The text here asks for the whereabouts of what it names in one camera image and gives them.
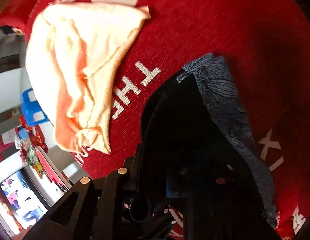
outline blue plastic object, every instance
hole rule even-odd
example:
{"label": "blue plastic object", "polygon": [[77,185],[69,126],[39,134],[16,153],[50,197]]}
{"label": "blue plastic object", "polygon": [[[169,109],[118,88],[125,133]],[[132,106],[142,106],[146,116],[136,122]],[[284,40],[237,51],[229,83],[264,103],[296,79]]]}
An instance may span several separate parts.
{"label": "blue plastic object", "polygon": [[[28,89],[22,93],[22,112],[25,116],[25,120],[28,126],[34,126],[40,123],[48,122],[49,119],[47,115],[43,112],[42,108],[40,107],[38,101],[30,101],[28,93],[31,92],[33,89]],[[34,121],[34,114],[42,112],[44,115],[44,119]]]}
{"label": "blue plastic object", "polygon": [[28,135],[28,132],[26,131],[25,128],[22,128],[19,132],[18,132],[18,137],[20,139],[25,139],[25,138],[30,138],[30,136]]}

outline television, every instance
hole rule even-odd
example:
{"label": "television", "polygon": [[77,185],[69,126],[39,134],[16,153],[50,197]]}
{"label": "television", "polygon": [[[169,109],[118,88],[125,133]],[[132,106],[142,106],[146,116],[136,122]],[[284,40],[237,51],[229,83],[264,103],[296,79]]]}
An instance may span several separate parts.
{"label": "television", "polygon": [[24,168],[0,183],[0,196],[24,229],[34,225],[49,209]]}

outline orange cloth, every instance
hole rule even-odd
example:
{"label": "orange cloth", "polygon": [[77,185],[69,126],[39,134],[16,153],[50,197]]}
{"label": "orange cloth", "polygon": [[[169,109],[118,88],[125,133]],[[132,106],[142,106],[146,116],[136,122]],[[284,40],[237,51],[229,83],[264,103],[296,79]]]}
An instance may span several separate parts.
{"label": "orange cloth", "polygon": [[26,69],[61,149],[111,152],[114,77],[149,18],[148,7],[108,3],[51,5],[37,16]]}

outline white wall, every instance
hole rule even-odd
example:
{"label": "white wall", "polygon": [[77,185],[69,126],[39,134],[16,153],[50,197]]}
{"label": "white wall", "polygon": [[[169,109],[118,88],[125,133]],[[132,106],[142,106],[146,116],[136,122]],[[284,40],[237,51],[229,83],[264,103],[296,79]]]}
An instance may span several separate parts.
{"label": "white wall", "polygon": [[26,68],[21,68],[20,92],[21,94],[32,87]]}
{"label": "white wall", "polygon": [[19,106],[21,69],[0,73],[0,113]]}
{"label": "white wall", "polygon": [[14,153],[10,157],[0,162],[0,183],[9,176],[24,167],[20,153]]}
{"label": "white wall", "polygon": [[25,68],[26,48],[27,44],[25,40],[21,39],[19,43],[19,63],[21,68]]}
{"label": "white wall", "polygon": [[63,172],[74,184],[79,181],[82,177],[89,177],[86,171],[77,163],[74,162],[68,166]]}
{"label": "white wall", "polygon": [[20,40],[16,40],[16,34],[4,35],[0,31],[0,57],[7,57],[10,55],[18,55],[20,52]]}
{"label": "white wall", "polygon": [[59,171],[76,162],[71,153],[61,150],[57,145],[48,150],[47,156]]}
{"label": "white wall", "polygon": [[39,127],[41,128],[44,136],[45,136],[45,143],[48,149],[54,147],[56,145],[54,140],[54,127],[51,122],[44,122],[40,123]]}

